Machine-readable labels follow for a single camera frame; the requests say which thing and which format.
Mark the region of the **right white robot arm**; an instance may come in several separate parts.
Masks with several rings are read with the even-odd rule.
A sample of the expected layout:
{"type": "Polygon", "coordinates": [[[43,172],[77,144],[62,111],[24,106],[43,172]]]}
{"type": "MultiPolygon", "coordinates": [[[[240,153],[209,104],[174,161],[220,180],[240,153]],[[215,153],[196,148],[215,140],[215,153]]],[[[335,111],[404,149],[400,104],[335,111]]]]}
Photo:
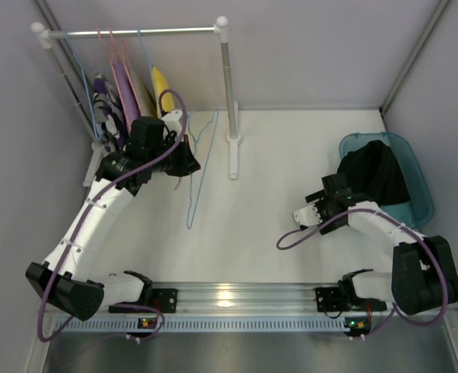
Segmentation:
{"type": "Polygon", "coordinates": [[[458,302],[458,275],[450,245],[426,236],[383,211],[366,193],[357,193],[342,174],[325,176],[323,189],[306,197],[293,218],[301,229],[321,235],[348,226],[374,242],[391,262],[388,272],[363,269],[345,274],[338,286],[350,305],[390,302],[416,315],[458,302]]]}

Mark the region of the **light blue wire hanger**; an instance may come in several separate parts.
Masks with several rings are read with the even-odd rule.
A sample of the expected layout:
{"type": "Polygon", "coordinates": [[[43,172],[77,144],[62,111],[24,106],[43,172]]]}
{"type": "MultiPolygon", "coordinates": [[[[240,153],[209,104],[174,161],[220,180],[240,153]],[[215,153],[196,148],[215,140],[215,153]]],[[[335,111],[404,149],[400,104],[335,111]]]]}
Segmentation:
{"type": "Polygon", "coordinates": [[[210,120],[199,130],[199,132],[193,132],[193,119],[194,119],[194,111],[189,114],[188,121],[187,121],[187,132],[191,136],[191,139],[194,141],[194,155],[198,153],[198,146],[200,141],[203,137],[203,134],[212,127],[210,142],[208,145],[208,150],[205,156],[205,160],[201,163],[201,176],[199,177],[198,184],[194,185],[194,177],[190,176],[189,179],[189,204],[187,207],[187,216],[186,216],[186,228],[187,230],[191,230],[194,225],[194,221],[196,218],[198,204],[201,199],[202,188],[205,181],[206,171],[208,168],[208,164],[211,158],[211,153],[213,149],[213,144],[215,141],[215,135],[218,128],[219,123],[219,109],[215,108],[212,111],[212,116],[210,120]]]}

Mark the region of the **black trousers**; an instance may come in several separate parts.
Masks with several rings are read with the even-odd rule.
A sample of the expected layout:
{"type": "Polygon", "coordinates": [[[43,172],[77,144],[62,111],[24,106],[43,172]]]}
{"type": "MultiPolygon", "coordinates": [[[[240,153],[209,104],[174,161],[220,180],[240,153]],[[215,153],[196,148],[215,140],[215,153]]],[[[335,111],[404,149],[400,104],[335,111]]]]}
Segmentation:
{"type": "Polygon", "coordinates": [[[349,152],[340,162],[354,193],[363,193],[378,205],[396,205],[411,200],[404,175],[391,147],[376,140],[349,152]]]}

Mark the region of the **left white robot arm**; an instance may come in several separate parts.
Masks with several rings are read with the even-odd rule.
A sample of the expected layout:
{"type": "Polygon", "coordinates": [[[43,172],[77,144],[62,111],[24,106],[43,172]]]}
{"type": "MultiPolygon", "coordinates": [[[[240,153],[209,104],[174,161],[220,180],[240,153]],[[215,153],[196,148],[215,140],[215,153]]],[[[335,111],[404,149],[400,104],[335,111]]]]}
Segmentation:
{"type": "Polygon", "coordinates": [[[105,155],[80,212],[42,263],[31,263],[26,278],[46,302],[86,321],[118,303],[147,303],[152,282],[134,271],[91,279],[89,274],[109,230],[151,178],[165,173],[189,176],[201,166],[186,134],[185,115],[174,110],[162,118],[139,117],[123,148],[105,155]]]}

